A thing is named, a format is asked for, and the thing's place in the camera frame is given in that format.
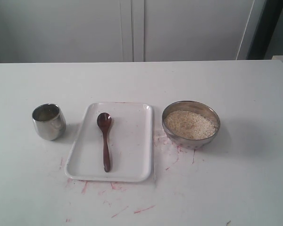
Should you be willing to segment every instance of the white cabinet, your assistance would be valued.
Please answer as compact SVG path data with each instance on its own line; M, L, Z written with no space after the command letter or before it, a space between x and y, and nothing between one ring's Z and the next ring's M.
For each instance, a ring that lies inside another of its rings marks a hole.
M0 0L0 62L245 59L265 0Z

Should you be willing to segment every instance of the metal cup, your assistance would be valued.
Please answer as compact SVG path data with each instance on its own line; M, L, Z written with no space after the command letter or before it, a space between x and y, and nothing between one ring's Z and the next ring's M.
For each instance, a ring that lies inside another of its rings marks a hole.
M66 130L66 122L59 106L44 104L37 107L32 114L34 128L45 140L54 140Z

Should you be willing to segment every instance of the bowl rim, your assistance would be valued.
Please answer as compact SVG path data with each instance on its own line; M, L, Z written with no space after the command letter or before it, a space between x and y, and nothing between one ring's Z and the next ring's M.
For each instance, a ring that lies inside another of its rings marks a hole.
M175 104L178 104L178 103L182 103L182 102L190 102L190 103L197 103L197 104L203 105L204 107L208 108L210 111L212 111L212 112L214 113L214 115L215 115L216 118L217 118L218 127L217 127L217 129L215 130L215 132L214 132L213 135L211 135L210 137L204 138L204 139L188 139L188 138L184 138L184 137L181 137L181 136L179 136L179 135L174 134L174 133L168 128L168 126L166 126L166 124L165 124L165 122L164 122L164 119L163 119L163 115L164 115L166 109L169 108L169 107L172 106L172 105L175 105ZM218 132L219 129L220 129L220 125L221 125L218 114L217 114L211 107L209 107L209 106L207 106L207 105L205 105L205 104L203 104L203 103L200 103L200 102L197 102L197 101L193 101L193 100L181 100L181 101L176 101L176 102L174 102L174 103L169 104L169 105L164 109L164 111L163 111L162 114L161 114L161 123L162 123L162 125L163 125L163 128L164 128L164 129L167 128L168 132L171 133L173 136L179 137L179 138L184 139L184 140L187 140L187 141L201 141L201 140L210 139L210 138L214 137L214 136L217 134L217 132Z

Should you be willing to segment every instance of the stainless steel bowl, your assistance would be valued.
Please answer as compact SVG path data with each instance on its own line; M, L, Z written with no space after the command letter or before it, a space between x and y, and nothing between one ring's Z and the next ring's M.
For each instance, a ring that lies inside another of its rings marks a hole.
M203 117L209 119L215 127L215 133L212 136L205 138L205 139L201 139L201 140L186 139L186 138L175 135L165 125L165 119L170 113L174 111L178 111L178 110L194 112L194 113L200 114ZM165 130L166 135L176 144L182 147L188 148L188 149L197 149L197 148L202 147L203 145L210 143L216 137L219 131L219 128L220 128L220 119L212 108L202 103L195 102L195 101L178 101L178 102L170 104L163 111L162 126Z

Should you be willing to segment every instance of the grain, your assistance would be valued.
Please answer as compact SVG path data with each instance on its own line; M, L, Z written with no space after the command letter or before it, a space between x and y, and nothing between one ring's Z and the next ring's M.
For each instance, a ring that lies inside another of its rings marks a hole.
M165 124L174 134L186 139L205 139L215 133L215 127L210 120L190 111L170 113Z

